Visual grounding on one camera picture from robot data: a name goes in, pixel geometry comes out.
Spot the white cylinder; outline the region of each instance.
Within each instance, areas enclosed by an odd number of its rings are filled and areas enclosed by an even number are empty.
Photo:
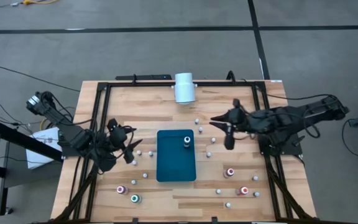
[[[175,75],[175,100],[181,104],[196,101],[192,73],[178,73]]]

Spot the yellow cable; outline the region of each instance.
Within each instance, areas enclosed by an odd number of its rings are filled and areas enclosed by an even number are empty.
[[[37,2],[37,1],[32,1],[32,0],[24,0],[23,1],[23,4],[24,5],[28,5],[28,4],[51,4],[51,3],[54,3],[54,2],[57,2],[59,0],[51,0],[49,2]]]
[[[46,122],[46,118],[44,118],[42,121],[41,121],[41,123],[40,123],[40,131],[42,131],[43,129],[44,129],[44,124],[45,124],[45,122]]]

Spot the black metal frame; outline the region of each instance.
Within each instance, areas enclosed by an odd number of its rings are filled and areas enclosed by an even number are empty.
[[[258,96],[258,92],[257,89],[260,88],[262,90],[265,89],[265,82],[260,81],[260,82],[247,82],[247,81],[240,81],[237,82],[236,79],[234,78],[234,74],[232,71],[230,71],[227,75],[227,80],[230,81],[221,81],[221,82],[209,82],[209,81],[200,81],[200,82],[194,82],[194,84],[197,84],[197,86],[249,86],[251,87],[252,90],[252,97],[254,100],[254,106],[256,110],[260,110],[260,103],[259,103],[259,96]],[[101,82],[98,83],[98,87],[97,87],[97,91],[96,91],[96,96],[95,96],[95,101],[94,101],[94,106],[93,106],[93,112],[92,112],[92,122],[91,122],[91,129],[95,128],[96,125],[96,117],[98,115],[98,108],[99,108],[99,104],[100,104],[100,100],[101,100],[101,94],[102,91],[105,91],[105,96],[104,96],[104,102],[103,102],[103,110],[101,113],[101,122],[99,124],[99,128],[103,129],[103,127],[106,124],[106,117],[107,117],[107,113],[108,113],[108,106],[109,106],[109,98],[111,95],[111,88],[113,87],[145,87],[145,86],[166,86],[166,87],[171,87],[172,85],[174,85],[175,82],[174,81],[165,81],[165,82],[150,82],[150,81],[145,81],[145,82],[139,82],[136,81],[135,79],[133,79],[133,81],[131,82],[124,82],[124,83],[105,83],[105,82]],[[262,94],[262,99],[264,102],[264,107],[265,108],[269,108],[269,101],[266,95],[265,91],[261,91]],[[270,156],[264,156],[265,157],[265,164],[266,166],[271,166],[271,161],[270,161]],[[278,170],[278,178],[283,182],[283,187],[286,188],[285,185],[285,177],[284,177],[284,171],[283,171],[283,166],[282,166],[282,162],[281,162],[281,158],[280,155],[275,156],[275,161],[277,163],[277,170]],[[82,185],[85,181],[87,172],[88,172],[88,167],[89,166],[89,159],[85,159],[84,163],[83,163],[83,168],[81,171],[81,176],[80,176],[80,185]],[[277,199],[277,192],[275,189],[275,181],[269,176],[268,177],[268,182],[269,182],[269,187],[270,187],[270,193],[272,196],[272,202],[273,202],[273,210],[274,210],[274,214],[275,214],[275,218],[276,220],[280,219],[280,209],[278,206],[278,199]],[[89,188],[89,195],[88,195],[88,202],[87,202],[87,206],[86,206],[86,211],[85,211],[85,220],[89,220],[91,218],[91,212],[92,212],[92,206],[93,206],[93,198],[94,198],[94,193],[95,193],[95,187],[96,187],[96,180],[94,180]],[[287,202],[287,199],[284,198],[284,202],[285,202],[285,208],[286,208],[286,214],[288,218],[293,218],[292,216],[292,210],[291,210],[291,206],[290,204]],[[79,214],[80,214],[80,206],[77,206],[75,208],[74,211],[74,216],[73,219],[79,219]]]

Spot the wooden table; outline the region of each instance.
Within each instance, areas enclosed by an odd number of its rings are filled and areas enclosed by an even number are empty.
[[[265,83],[268,94],[285,96],[282,82]],[[75,122],[91,118],[97,84],[94,81],[83,82]],[[138,166],[119,159],[112,170],[98,176],[91,221],[130,222],[137,217],[140,222],[207,222],[213,216],[217,216],[219,221],[274,221],[265,161],[260,155],[258,142],[250,138],[236,141],[234,150],[228,151],[223,146],[224,133],[208,124],[211,117],[232,108],[233,98],[240,99],[248,111],[255,110],[251,89],[246,86],[198,87],[196,102],[190,105],[176,104],[170,87],[111,88],[107,121],[114,117],[122,125],[137,128],[134,141],[143,141],[135,150],[141,150],[143,155],[135,155]],[[99,120],[103,95],[101,99]],[[260,93],[259,99],[263,108]],[[287,105],[286,100],[272,97],[268,100],[272,108]],[[196,118],[200,119],[199,125],[194,122]],[[204,128],[202,134],[198,134],[199,127]],[[158,155],[155,153],[154,157],[149,157],[147,153],[156,152],[156,133],[160,129],[192,129],[195,132],[196,181],[157,182]],[[207,151],[212,152],[212,157],[206,157]],[[76,160],[70,158],[64,162],[51,218],[59,215],[68,204]],[[289,191],[307,213],[315,216],[302,163],[294,156],[282,156],[282,161]],[[235,174],[225,179],[223,170],[230,167]],[[149,178],[143,178],[143,173],[148,173]],[[259,177],[258,181],[252,180],[255,175]],[[131,185],[131,180],[136,180],[137,184]],[[125,185],[130,193],[117,194],[118,185]],[[236,196],[234,189],[242,186],[248,187],[250,192],[260,192],[260,197],[252,194]],[[216,189],[221,189],[222,194],[217,195]],[[277,192],[282,217],[285,217],[282,195],[278,189]],[[142,202],[132,203],[131,193],[141,195]],[[85,195],[80,217],[84,217],[87,198]],[[230,209],[224,207],[226,202],[231,203]]]

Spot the blue tray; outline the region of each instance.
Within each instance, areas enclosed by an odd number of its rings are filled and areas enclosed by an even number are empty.
[[[190,146],[183,146],[189,136]],[[161,130],[157,133],[157,181],[196,180],[196,157],[193,130]]]

